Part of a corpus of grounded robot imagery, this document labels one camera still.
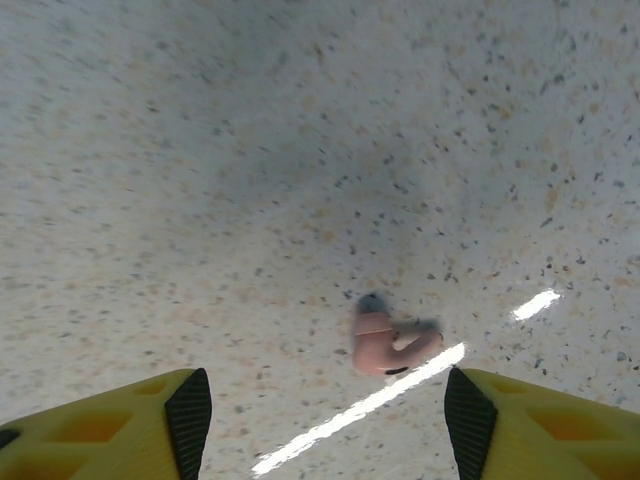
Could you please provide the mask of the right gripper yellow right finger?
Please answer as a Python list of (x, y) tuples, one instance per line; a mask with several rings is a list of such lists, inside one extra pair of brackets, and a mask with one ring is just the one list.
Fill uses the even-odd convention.
[(444, 414), (462, 479), (639, 477), (639, 416), (630, 411), (454, 367)]

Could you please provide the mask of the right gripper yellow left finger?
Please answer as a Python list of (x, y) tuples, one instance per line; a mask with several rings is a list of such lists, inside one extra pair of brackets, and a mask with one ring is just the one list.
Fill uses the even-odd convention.
[(212, 420), (205, 369), (180, 369), (1, 427), (4, 479), (196, 479)]

